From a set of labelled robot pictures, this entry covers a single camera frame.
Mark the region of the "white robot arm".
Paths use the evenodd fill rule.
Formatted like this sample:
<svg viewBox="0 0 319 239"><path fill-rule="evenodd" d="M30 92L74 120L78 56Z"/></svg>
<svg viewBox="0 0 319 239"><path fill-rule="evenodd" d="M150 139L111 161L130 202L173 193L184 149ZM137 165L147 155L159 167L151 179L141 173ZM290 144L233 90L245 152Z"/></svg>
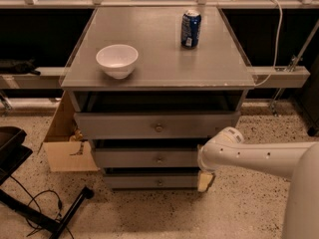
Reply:
<svg viewBox="0 0 319 239"><path fill-rule="evenodd" d="M247 144L226 127L198 149L204 172L238 166L290 181L282 239L319 239L319 142Z"/></svg>

